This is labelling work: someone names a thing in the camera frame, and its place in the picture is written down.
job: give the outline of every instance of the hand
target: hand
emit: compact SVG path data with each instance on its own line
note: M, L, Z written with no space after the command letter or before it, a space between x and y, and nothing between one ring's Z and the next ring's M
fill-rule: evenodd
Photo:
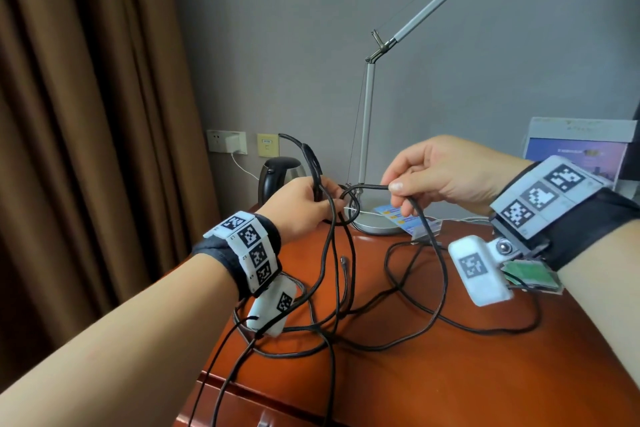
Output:
M531 161L503 154L469 140L439 135L403 150L389 165L381 184L402 214L414 212L405 196L422 208L446 201L487 216L489 204Z
M340 186L324 176L322 184L331 194L336 212L342 211L346 202L339 199L342 194ZM332 219L329 201L314 201L314 180L310 177L295 178L285 184L258 213L276 226L283 245L310 233L322 220Z

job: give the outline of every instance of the tangled cable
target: tangled cable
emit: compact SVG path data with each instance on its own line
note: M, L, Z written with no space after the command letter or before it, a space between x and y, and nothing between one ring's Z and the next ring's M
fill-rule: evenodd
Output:
M324 197L327 197L332 209L332 219L330 221L325 220L325 222L328 223L330 226L329 226L329 231L327 233L326 240L324 241L324 246L321 253L320 272L316 280L316 283L313 286L311 286L308 290L305 284L303 284L300 280L296 279L295 277L292 277L291 275L285 274L288 277L290 277L300 288L301 296L292 303L291 307L289 307L288 310L285 310L275 318L268 321L264 326L260 328L260 330L256 332L249 330L246 326L243 325L244 322L249 318L240 319L238 316L238 311L244 307L245 302L242 302L234 310L234 315L233 315L234 326L221 342L220 347L216 352L207 370L207 375L209 374L209 372L211 372L213 368L213 363L218 358L218 355L220 354L220 350L224 347L225 343L227 342L228 338L231 336L234 330L237 330L242 335L245 342L247 343L247 347L237 359L235 365L231 369L231 372L229 372L227 379L224 381L224 383L220 388L220 393L218 394L218 400L216 402L216 406L214 408L213 416L210 422L211 427L214 427L216 425L216 422L218 419L218 413L220 411L220 404L222 402L223 395L227 390L229 383L234 381L238 370L240 369L244 361L248 358L248 356L251 353L257 353L258 355L262 355L263 357L272 358L272 359L292 359L292 358L308 357L321 352L325 348L328 349L330 354L330 364L331 364L331 382L330 382L330 391L329 391L329 396L328 396L327 406L326 406L326 413L324 415L324 422L323 422L324 426L328 426L332 422L333 399L335 396L335 378L336 378L335 351L334 351L335 344L344 344L348 348L352 348L354 350L359 350L359 351L371 351L371 352L385 351L400 343L409 341L410 339L414 339L422 334L425 334L429 329L431 329L431 327L433 327L433 325L438 319L440 319L441 321L444 321L445 323L451 326L460 328L463 331L470 332L473 334L479 334L479 335L523 334L523 333L530 332L533 329L538 327L538 325L541 322L542 312L540 309L540 303L538 301L537 294L531 294L532 300L534 302L534 308L535 308L534 320L530 325L525 326L523 328L493 328L493 329L471 328L469 326L464 326L456 321L453 321L452 319L446 318L445 316L442 315L442 308L444 307L444 304L445 304L445 300L447 297L447 289L449 286L449 275L447 273L447 265L445 263L444 256L442 254L442 249L439 245L437 245L436 237L433 231L431 230L431 228L429 227L428 220L424 217L422 208L412 197L408 197L407 200L411 203L413 208L416 210L417 215L420 218L420 222L422 223L422 226L427 231L430 243L425 244L425 243L414 243L412 241L405 241L405 242L395 243L391 245L387 249L387 253L385 254L385 260L384 260L384 271L388 281L390 282L391 287L389 289L385 289L384 291L377 293L364 305L354 309L353 302L355 299L354 292L355 292L355 286L356 286L356 250L353 242L353 237L349 229L349 225L353 223L353 221L358 217L358 214L360 213L360 202L358 201L355 191L357 189L386 190L387 186L363 184L363 183L352 185L350 187L342 186L343 192L340 198L344 199L345 197L348 196L351 202L351 207L355 209L355 212L350 213L348 219L345 220L342 213L337 212L335 208L335 204L331 199L330 193L322 184L322 180L321 180L322 169L312 149L307 144L300 142L299 140L291 137L290 135L281 133L279 134L279 136L282 139L290 140L296 146L298 146L298 148L300 148L303 156L305 157L305 160L307 161L307 165L310 169L311 176L314 181L314 199L316 201L320 201L324 199ZM351 269L350 270L348 270L348 264L347 264L347 261L344 259L344 257L342 257L341 259L339 259L338 257L337 247L335 244L336 227L340 227L344 230L349 242L349 249L351 252L351 260L350 260ZM400 278L400 280L398 280L396 277L394 277L394 275L391 273L389 269L390 257L392 253L398 248L404 247L404 246L411 246L411 245L416 246L415 253L413 254L411 261L407 265L403 276ZM425 248L431 247L432 245L433 245L432 248L435 250L436 256L438 258L438 262L442 269L442 293L440 295L440 302L438 303L438 306L436 307L436 309L429 309L427 306L420 304L420 302L418 302L415 298L413 298L404 289L404 285L407 279L409 278L409 276L411 275L413 266L417 261L418 257L420 256L420 253ZM317 321L316 314L313 307L313 302L311 299L314 293L316 292L316 290L318 289L318 287L322 284L324 280L324 275L326 271L326 258L330 248L333 255L333 262L335 265L335 309L332 310L332 312L329 315L327 315L325 318L321 319L320 321ZM340 268L342 268L342 276L344 278L344 284L345 284L342 296L340 296L340 280L339 280ZM512 277L516 282L520 284L519 286L516 286L516 288L533 291L532 289L530 289L530 287L524 284L524 282L519 278L511 275L510 277ZM378 306L386 298L388 298L389 296L395 293L400 293L401 296L404 297L404 299L410 302L413 306L417 307L418 309L422 310L423 312L426 312L431 316L428 322L425 324L425 326L422 327L419 331L394 339L393 341L387 342L385 344L378 344L378 345L360 344L358 342L352 341L337 333L340 320L346 318L347 316L360 316L362 314L365 314L366 312ZM284 327L282 333L286 334L290 332L306 331L311 334L317 334L321 341L313 348L310 348L309 350L304 350L304 351L291 351L287 353L268 353L266 351L261 350L258 347L257 342L263 338L266 331L268 331L268 329L274 324L276 324L278 321L280 321L281 319L291 314L294 310L298 309L299 307L302 307L304 304L308 304L310 323L306 326ZM198 393L198 397L196 398L196 402L193 406L191 418L189 419L189 423L188 423L189 426L191 425L191 422L193 420L193 416L195 414L198 400L200 398L203 388L204 388L204 384L202 384L200 391Z

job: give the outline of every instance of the brown curtain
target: brown curtain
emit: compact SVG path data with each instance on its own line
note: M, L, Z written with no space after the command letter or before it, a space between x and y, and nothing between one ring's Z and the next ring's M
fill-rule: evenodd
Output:
M0 0L0 387L218 218L173 0Z

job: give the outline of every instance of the forearm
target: forearm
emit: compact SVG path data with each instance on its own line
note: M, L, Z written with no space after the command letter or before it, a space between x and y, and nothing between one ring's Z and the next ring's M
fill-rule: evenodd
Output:
M171 425L237 296L227 270L196 255L5 391L0 418L60 427Z
M640 385L640 221L600 239L559 276Z

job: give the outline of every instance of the wall outlet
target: wall outlet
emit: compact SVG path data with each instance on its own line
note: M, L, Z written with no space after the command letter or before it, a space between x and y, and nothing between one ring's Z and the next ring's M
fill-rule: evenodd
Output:
M280 138L277 133L258 134L258 156L277 157L280 155Z
M246 132L207 130L209 152L246 154Z

